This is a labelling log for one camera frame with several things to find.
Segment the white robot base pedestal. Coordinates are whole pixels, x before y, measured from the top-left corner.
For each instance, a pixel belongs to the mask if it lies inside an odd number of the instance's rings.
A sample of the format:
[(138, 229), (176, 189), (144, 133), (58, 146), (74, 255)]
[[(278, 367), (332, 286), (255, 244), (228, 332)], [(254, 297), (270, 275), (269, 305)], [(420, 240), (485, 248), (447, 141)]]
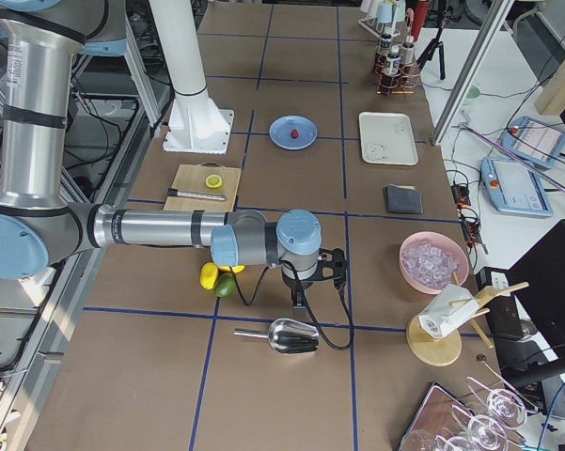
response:
[(234, 112), (219, 109), (208, 92), (191, 3), (153, 0), (149, 5), (174, 91), (164, 150), (225, 154)]

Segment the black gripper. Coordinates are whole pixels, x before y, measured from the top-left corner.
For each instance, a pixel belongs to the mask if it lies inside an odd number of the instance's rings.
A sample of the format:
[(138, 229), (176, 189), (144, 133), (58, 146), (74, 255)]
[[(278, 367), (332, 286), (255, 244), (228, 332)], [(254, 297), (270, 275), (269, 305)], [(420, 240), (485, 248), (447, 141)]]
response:
[(290, 289), (294, 316), (306, 316), (306, 290), (314, 283), (332, 281), (338, 292), (346, 285), (346, 257), (340, 248), (320, 248), (316, 253), (286, 253), (279, 259), (282, 277)]

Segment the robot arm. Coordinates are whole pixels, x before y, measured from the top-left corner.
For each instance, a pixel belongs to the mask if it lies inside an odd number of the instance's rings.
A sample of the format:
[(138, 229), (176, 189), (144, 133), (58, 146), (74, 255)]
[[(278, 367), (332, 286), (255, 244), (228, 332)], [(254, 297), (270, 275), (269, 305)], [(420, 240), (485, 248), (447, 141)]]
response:
[(0, 167), (0, 278), (32, 277), (86, 250), (111, 245), (207, 248), (212, 261), (278, 268), (295, 312), (307, 289), (332, 281), (343, 294), (347, 261), (322, 247), (319, 220), (290, 210), (129, 210), (96, 203), (63, 165), (73, 62), (79, 54), (136, 57), (122, 1), (2, 1), (8, 36)]

